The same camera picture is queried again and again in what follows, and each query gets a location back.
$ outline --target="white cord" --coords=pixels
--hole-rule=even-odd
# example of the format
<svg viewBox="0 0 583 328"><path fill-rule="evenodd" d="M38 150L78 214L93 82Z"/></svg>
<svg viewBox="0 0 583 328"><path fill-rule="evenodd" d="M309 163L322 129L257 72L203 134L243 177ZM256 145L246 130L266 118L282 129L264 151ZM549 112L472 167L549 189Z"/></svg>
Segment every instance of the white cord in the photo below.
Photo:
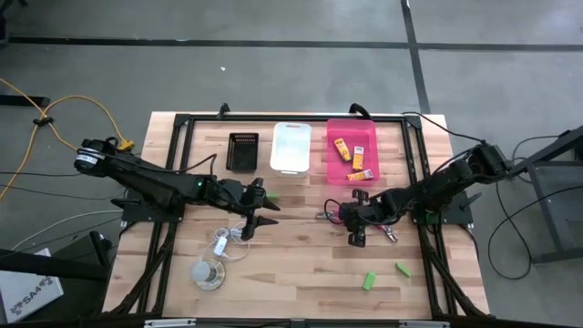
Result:
<svg viewBox="0 0 583 328"><path fill-rule="evenodd" d="M15 250L18 246L24 244L27 241L30 241L31 239L33 239L34 237L38 236L39 234L45 232L45 231L49 231L53 228L55 228L57 225L74 220L74 219L79 219L79 218L85 218L86 216L90 216L90 215L98 215L98 214L106 214L106 213L121 213L123 210L99 210L99 211L93 211L93 212L89 212L89 213L83 213L83 214L77 214L75 216L72 216L70 218L66 218L63 219L57 223L53 223L50 226L42 229L41 231L35 233L34 235L30 236L30 237L26 237L23 241L20 241L17 243L17 245L15 247L13 247L12 249L10 249L10 251Z"/></svg>
<svg viewBox="0 0 583 328"><path fill-rule="evenodd" d="M231 258L229 255L227 255L226 252L223 252L220 257L221 258L225 258L228 259L230 261L238 261L238 260L242 260L244 257L246 257L249 252L251 251L251 245L249 244L248 241L243 241L240 236L242 234L242 228L238 228L240 225L244 225L244 222L239 222L237 224L235 224L231 229L227 229L227 228L218 228L216 229L213 233L212 233L212 242L209 244L209 246L207 246L204 251L202 251L202 253L200 254L199 257L199 261L202 261L202 258L204 257L204 253L210 249L212 247L212 245L214 245L215 243L217 243L217 241L219 241L220 237L225 237L225 238L230 238L231 240L235 241L235 243L242 245L242 246L247 246L247 251L241 255L238 256L236 258Z"/></svg>

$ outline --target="black mesh basket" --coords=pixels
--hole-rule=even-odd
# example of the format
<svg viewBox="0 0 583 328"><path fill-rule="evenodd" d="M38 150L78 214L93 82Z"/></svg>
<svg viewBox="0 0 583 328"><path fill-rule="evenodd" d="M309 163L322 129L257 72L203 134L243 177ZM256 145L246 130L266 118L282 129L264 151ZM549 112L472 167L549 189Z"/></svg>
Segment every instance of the black mesh basket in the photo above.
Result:
<svg viewBox="0 0 583 328"><path fill-rule="evenodd" d="M233 172L253 172L257 169L259 133L230 133L227 169Z"/></svg>

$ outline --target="white plastic bin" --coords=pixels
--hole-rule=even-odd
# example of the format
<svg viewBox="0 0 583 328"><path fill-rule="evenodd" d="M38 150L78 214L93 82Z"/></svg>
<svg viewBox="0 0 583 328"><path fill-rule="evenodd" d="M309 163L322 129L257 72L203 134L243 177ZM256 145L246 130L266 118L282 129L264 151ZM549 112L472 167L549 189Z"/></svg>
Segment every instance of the white plastic bin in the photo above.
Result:
<svg viewBox="0 0 583 328"><path fill-rule="evenodd" d="M273 128L271 168L283 177L303 178L310 169L312 127L280 122Z"/></svg>

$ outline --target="wooden tabletop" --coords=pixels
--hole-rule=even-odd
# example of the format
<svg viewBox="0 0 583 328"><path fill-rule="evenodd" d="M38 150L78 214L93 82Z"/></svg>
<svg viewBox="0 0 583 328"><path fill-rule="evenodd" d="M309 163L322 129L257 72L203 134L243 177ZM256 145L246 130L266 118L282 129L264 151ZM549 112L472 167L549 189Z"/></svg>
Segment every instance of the wooden tabletop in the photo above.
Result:
<svg viewBox="0 0 583 328"><path fill-rule="evenodd" d="M175 114L152 113L142 151L143 159L162 167L165 165ZM445 118L441 115L432 115L431 119L445 124ZM164 316L429 318L419 239L410 218L403 218L393 226L399 238L396 244L389 242L377 229L369 227L366 248L349 246L348 232L344 227L314 218L316 211L322 210L326 199L348 201L352 191L350 187L326 184L325 123L309 123L312 126L310 171L307 177L300 179L277 177L270 168L275 123L196 123L189 163L218 153L214 172L219 179L239 179L243 184L248 184L255 177L264 178L263 187L280 195L278 205L281 211L259 210L258 213L280 223L259 227L251 240L249 255L241 261L225 262L225 282L218 290L206 292L190 279L190 267L199 260L199 255L209 245L211 235L217 228L232 227L241 219L210 207L188 206L176 236ZM427 121L423 122L423 129L430 166L436 169L452 154L449 136ZM225 170L231 132L259 132L259 164L254 174L236 174ZM367 190L375 193L409 185L399 125L377 123L376 135L381 177ZM178 149L182 149L182 142L179 142ZM180 157L179 151L175 169ZM208 171L208 165L203 165L191 173ZM122 236L104 311L118 305L143 272L151 231L151 223L138 223ZM488 312L473 242L467 232L457 226L444 226L443 233L452 275L477 307ZM244 249L230 244L227 253L236 257L243 254ZM407 278L398 272L396 262L406 266L413 276ZM362 289L367 272L376 273L376 281L369 292ZM437 286L440 303L445 309L441 281L437 280ZM156 289L157 283L154 282L150 291L150 306Z"/></svg>

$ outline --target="pink bin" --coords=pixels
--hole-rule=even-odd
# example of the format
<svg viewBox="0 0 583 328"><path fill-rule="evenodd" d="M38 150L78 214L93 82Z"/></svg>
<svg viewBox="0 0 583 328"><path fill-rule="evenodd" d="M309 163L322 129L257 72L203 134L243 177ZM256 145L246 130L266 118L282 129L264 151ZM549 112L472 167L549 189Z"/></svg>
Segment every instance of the pink bin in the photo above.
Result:
<svg viewBox="0 0 583 328"><path fill-rule="evenodd" d="M376 129L374 122L365 119L329 119L326 123L326 155L328 183L345 186L370 186L379 179L379 156L376 148ZM344 139L350 150L351 157L354 154L354 146L364 147L363 170L371 170L373 178L363 181L349 181L347 174L355 173L353 162L344 162L334 141Z"/></svg>

